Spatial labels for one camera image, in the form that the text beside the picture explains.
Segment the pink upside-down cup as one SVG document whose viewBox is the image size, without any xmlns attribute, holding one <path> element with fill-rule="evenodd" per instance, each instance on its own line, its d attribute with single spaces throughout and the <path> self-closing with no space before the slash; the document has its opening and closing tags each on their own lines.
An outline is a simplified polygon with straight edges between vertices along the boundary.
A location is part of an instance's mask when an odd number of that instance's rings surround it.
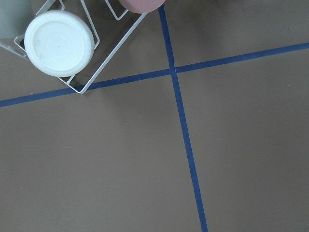
<svg viewBox="0 0 309 232">
<path fill-rule="evenodd" d="M 165 0 L 119 0 L 119 2 L 129 11 L 143 14 L 158 9 Z"/>
</svg>

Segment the grey-blue upside-down cup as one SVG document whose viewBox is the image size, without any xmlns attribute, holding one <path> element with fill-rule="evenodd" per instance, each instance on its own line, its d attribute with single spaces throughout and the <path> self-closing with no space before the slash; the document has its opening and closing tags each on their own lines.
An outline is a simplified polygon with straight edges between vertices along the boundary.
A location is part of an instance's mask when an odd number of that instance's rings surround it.
<svg viewBox="0 0 309 232">
<path fill-rule="evenodd" d="M 33 18 L 30 0 L 1 0 L 0 38 L 9 39 L 23 34 Z"/>
</svg>

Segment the white upside-down cup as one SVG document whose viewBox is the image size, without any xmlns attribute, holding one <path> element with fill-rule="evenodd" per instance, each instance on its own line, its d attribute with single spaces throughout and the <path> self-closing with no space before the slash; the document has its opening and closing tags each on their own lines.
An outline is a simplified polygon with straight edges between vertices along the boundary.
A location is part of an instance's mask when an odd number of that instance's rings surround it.
<svg viewBox="0 0 309 232">
<path fill-rule="evenodd" d="M 35 17 L 26 29 L 24 46 L 31 63 L 55 77 L 79 73 L 95 50 L 89 26 L 75 14 L 62 10 Z"/>
</svg>

